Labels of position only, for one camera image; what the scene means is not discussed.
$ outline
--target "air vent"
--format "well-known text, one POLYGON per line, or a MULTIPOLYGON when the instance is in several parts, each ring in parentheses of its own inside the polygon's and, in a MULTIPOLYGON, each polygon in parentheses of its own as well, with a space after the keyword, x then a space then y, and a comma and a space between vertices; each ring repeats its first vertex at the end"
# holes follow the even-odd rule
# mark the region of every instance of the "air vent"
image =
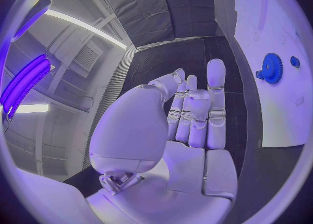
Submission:
POLYGON ((102 51, 96 46, 96 44, 89 41, 78 52, 74 61, 87 71, 90 71, 101 54, 102 51))

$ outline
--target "blue plastic part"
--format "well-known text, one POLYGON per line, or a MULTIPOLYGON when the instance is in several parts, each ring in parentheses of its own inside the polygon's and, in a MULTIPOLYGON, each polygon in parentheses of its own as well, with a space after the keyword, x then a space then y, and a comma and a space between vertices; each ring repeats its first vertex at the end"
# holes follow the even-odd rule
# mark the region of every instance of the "blue plastic part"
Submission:
POLYGON ((259 79, 264 79, 263 71, 262 70, 256 71, 256 77, 259 79))
POLYGON ((292 66, 299 68, 300 67, 300 60, 298 58, 296 58, 295 56, 292 56, 290 58, 290 63, 292 66))
POLYGON ((283 62, 275 53, 268 53, 263 61, 262 73, 270 84, 278 83, 283 76, 283 62))

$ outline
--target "ceiling light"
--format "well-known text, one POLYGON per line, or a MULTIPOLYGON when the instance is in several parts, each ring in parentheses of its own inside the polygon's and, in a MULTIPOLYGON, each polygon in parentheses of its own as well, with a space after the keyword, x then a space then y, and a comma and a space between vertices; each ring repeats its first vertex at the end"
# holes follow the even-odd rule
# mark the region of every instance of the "ceiling light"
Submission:
POLYGON ((76 24, 76 25, 78 25, 80 27, 84 27, 85 29, 94 32, 95 34, 97 34, 97 35, 99 35, 99 36, 101 36, 101 37, 111 41, 112 43, 120 46, 121 48, 126 49, 126 45, 122 44, 121 42, 119 42, 118 40, 114 39, 113 37, 111 37, 110 35, 106 34, 105 32, 100 31, 96 27, 93 27, 93 26, 91 26, 91 25, 89 25, 89 24, 87 24, 85 22, 80 21, 79 19, 73 18, 73 17, 68 16, 66 14, 62 14, 62 13, 59 13, 58 11, 53 11, 53 10, 50 10, 50 9, 48 11, 46 11, 45 14, 57 17, 59 19, 66 20, 66 21, 71 22, 73 24, 76 24))
POLYGON ((16 113, 40 113, 48 112, 49 104, 20 105, 16 113))

